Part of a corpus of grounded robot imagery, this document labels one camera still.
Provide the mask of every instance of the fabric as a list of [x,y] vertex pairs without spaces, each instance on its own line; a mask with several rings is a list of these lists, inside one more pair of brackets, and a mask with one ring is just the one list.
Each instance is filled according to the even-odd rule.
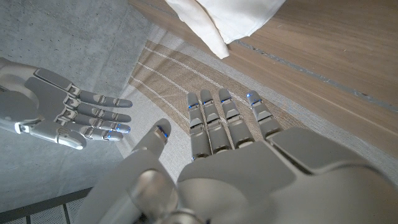
[[[117,143],[121,154],[126,157],[155,121],[166,118],[172,124],[172,133],[160,161],[177,180],[191,156],[185,94],[188,91],[199,94],[202,88],[207,88],[216,98],[221,87],[231,90],[256,139],[261,138],[258,125],[243,100],[248,89],[256,90],[262,96],[284,128],[309,128],[339,142],[370,160],[398,183],[398,163],[393,157],[157,26],[153,26],[121,96],[134,104],[129,111],[132,132]],[[218,112],[223,116],[220,107]]]
[[263,26],[285,0],[166,0],[219,58],[229,55],[226,44],[250,36]]

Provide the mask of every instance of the gray concrete surface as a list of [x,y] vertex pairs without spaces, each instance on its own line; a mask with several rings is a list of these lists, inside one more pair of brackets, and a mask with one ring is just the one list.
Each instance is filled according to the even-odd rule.
[[[0,57],[47,68],[80,88],[119,96],[150,23],[127,0],[0,1]],[[0,212],[92,187],[122,156],[0,130]]]

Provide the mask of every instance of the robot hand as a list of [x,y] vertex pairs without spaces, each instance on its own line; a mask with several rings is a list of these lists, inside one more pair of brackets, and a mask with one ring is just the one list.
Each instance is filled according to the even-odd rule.
[[394,223],[398,193],[368,161],[302,128],[283,130],[255,91],[247,94],[263,140],[255,141],[226,89],[187,95],[192,163],[174,184],[158,161],[162,119],[99,181],[78,223]]
[[0,128],[83,149],[86,139],[118,141],[130,131],[125,114],[95,106],[128,108],[131,101],[80,90],[62,76],[0,58]]

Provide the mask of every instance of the white towel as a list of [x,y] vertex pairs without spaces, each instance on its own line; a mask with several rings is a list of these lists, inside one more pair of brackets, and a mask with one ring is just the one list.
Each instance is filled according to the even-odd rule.
[[285,0],[166,0],[219,58],[229,55],[226,44],[250,36]]

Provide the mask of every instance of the wooden floor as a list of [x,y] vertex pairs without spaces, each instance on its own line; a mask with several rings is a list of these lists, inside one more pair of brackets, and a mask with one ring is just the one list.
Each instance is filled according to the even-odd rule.
[[[211,54],[165,1],[130,3]],[[224,63],[398,157],[395,1],[287,0],[241,41],[228,45]]]

